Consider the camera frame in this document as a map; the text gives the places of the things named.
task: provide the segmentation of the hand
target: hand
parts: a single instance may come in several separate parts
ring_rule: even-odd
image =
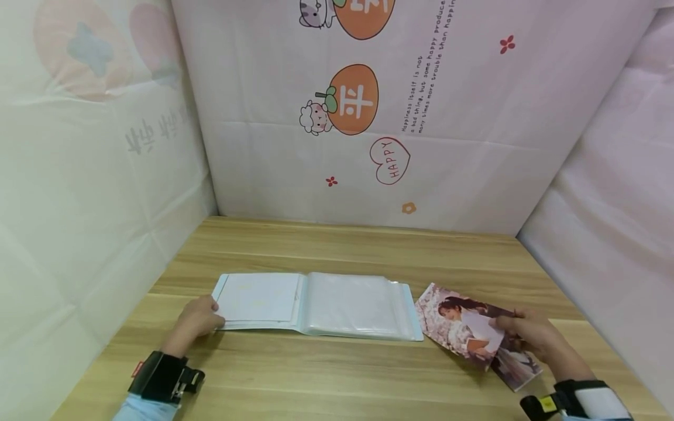
[[[545,316],[532,310],[515,310],[515,317],[500,316],[490,320],[492,327],[504,330],[512,337],[524,340],[522,347],[545,362],[551,349],[566,346],[564,336]]]
[[[218,303],[210,295],[188,302],[160,350],[178,358],[184,357],[197,337],[224,326],[224,318],[215,314],[217,310]]]
[[[545,316],[532,310],[515,310],[515,317],[500,316],[489,324],[521,337],[523,348],[548,364],[557,381],[595,379],[585,360]]]

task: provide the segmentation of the light blue sleeve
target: light blue sleeve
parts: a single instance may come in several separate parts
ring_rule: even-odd
[[[146,401],[138,395],[129,395],[113,421],[171,421],[178,408],[171,403]]]

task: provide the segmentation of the woman in photo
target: woman in photo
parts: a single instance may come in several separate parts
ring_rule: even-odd
[[[483,359],[491,360],[503,340],[503,333],[499,333],[489,326],[490,317],[481,313],[487,309],[483,302],[450,296],[437,306],[437,312],[452,322],[448,332],[448,342],[461,355],[468,358],[471,354]],[[487,345],[468,350],[468,340],[471,338],[483,340]]]

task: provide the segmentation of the cartoon sheep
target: cartoon sheep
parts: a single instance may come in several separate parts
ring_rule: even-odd
[[[299,123],[307,133],[318,136],[318,133],[330,131],[332,122],[328,117],[328,106],[309,100],[307,106],[302,107]]]
[[[299,10],[299,23],[302,26],[319,29],[332,26],[335,17],[333,0],[300,0]]]

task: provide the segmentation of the pink circle print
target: pink circle print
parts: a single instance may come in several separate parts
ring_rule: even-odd
[[[40,61],[67,91],[89,101],[121,95],[133,76],[128,46],[93,0],[44,0],[33,41]]]
[[[181,80],[181,51],[171,17],[159,7],[141,3],[129,18],[131,36],[138,54],[160,85],[178,88]]]

